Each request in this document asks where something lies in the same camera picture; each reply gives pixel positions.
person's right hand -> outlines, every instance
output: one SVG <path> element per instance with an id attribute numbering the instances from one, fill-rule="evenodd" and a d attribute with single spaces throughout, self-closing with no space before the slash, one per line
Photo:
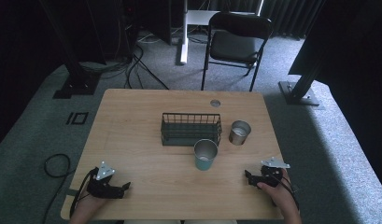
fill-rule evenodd
<path id="1" fill-rule="evenodd" d="M 282 178 L 281 182 L 290 189 L 290 183 L 287 181 L 290 180 L 287 171 L 285 169 L 282 169 L 282 171 L 283 177 L 285 178 Z M 273 202 L 275 202 L 280 209 L 286 224 L 302 223 L 298 207 L 296 206 L 292 195 L 281 184 L 278 184 L 275 188 L 262 182 L 257 185 L 272 198 Z"/>

chair backrest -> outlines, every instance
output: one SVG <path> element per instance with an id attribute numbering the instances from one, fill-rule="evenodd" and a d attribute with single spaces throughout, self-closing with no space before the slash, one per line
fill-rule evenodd
<path id="1" fill-rule="evenodd" d="M 256 15 L 245 15 L 231 12 L 218 12 L 211 17 L 211 28 L 226 30 L 234 35 L 257 37 L 267 40 L 273 32 L 273 24 L 269 19 Z"/>

metal stand base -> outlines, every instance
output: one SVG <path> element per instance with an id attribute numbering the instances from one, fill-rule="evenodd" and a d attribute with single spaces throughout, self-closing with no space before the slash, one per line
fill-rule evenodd
<path id="1" fill-rule="evenodd" d="M 101 74 L 93 74 L 81 85 L 74 85 L 71 77 L 68 77 L 62 89 L 54 93 L 53 99 L 70 99 L 72 95 L 93 95 L 100 76 Z"/>
<path id="2" fill-rule="evenodd" d="M 287 104 L 289 105 L 314 105 L 318 106 L 319 101 L 316 99 L 315 94 L 310 89 L 307 91 L 307 94 L 304 95 L 301 99 L 293 98 L 291 95 L 293 87 L 296 85 L 296 82 L 280 81 L 278 86 L 281 89 L 281 92 L 286 98 Z"/>

white desk leg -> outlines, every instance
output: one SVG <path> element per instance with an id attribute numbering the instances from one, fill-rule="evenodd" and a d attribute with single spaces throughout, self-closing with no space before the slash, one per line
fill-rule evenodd
<path id="1" fill-rule="evenodd" d="M 184 35 L 182 37 L 182 49 L 181 49 L 181 63 L 186 64 L 188 60 L 188 0 L 184 0 L 184 26 L 183 31 Z"/>

chair seat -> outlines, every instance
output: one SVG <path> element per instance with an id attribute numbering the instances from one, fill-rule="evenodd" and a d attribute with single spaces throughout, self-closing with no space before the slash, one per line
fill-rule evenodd
<path id="1" fill-rule="evenodd" d="M 253 37 L 232 35 L 217 31 L 211 41 L 210 56 L 216 60 L 229 62 L 255 63 L 259 46 Z"/>

